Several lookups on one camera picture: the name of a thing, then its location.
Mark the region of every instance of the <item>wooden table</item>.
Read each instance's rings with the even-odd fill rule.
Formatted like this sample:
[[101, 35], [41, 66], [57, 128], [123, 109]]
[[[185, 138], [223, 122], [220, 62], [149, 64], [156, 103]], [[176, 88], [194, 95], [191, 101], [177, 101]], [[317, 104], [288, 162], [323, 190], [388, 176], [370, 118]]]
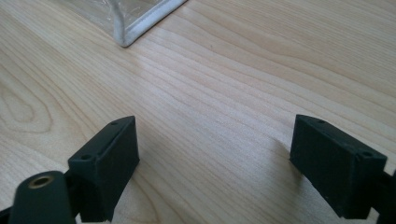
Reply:
[[375, 223], [290, 164], [296, 114], [396, 169], [393, 0], [190, 0], [128, 49], [56, 1], [3, 0], [0, 57], [0, 209], [129, 115], [141, 162], [113, 223]]

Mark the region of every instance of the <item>light wood surface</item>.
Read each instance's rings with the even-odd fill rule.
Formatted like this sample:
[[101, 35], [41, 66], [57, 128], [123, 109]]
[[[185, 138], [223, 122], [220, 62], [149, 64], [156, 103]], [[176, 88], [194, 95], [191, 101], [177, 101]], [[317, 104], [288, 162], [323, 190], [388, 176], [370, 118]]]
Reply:
[[56, 1], [0, 1], [0, 209], [113, 119], [141, 162], [113, 223], [337, 217], [289, 162], [296, 114], [396, 168], [393, 0], [190, 0], [128, 49]]

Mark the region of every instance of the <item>glass block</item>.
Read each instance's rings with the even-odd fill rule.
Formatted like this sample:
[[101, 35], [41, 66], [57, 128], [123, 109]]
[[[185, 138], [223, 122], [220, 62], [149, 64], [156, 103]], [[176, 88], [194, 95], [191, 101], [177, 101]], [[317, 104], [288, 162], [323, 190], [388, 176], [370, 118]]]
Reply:
[[128, 47], [187, 0], [60, 0]]

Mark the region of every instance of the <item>black plastic part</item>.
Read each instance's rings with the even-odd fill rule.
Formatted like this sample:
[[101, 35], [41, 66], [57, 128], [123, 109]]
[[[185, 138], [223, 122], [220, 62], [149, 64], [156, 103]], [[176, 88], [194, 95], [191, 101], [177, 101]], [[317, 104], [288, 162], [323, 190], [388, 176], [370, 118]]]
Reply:
[[290, 161], [339, 217], [367, 218], [387, 157], [321, 119], [297, 115]]
[[82, 186], [83, 222], [112, 220], [114, 208], [139, 163], [134, 117], [109, 123], [69, 160], [71, 181]]
[[17, 188], [8, 224], [72, 224], [64, 174], [50, 171], [24, 180]]
[[396, 223], [396, 172], [393, 176], [382, 174], [376, 183], [376, 197], [373, 208], [380, 214], [377, 224]]
[[0, 211], [0, 224], [8, 224], [9, 215], [11, 214], [11, 207]]

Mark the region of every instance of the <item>black clamp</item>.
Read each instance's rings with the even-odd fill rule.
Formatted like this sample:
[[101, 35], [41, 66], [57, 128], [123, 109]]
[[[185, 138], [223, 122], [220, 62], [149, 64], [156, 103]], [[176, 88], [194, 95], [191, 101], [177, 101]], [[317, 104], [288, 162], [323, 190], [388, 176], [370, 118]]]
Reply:
[[330, 123], [297, 115], [290, 161], [339, 217], [396, 223], [396, 172], [384, 172], [387, 157]]
[[63, 174], [31, 176], [17, 188], [0, 224], [71, 224], [112, 220], [114, 208], [139, 163], [134, 117], [107, 124], [69, 160]]

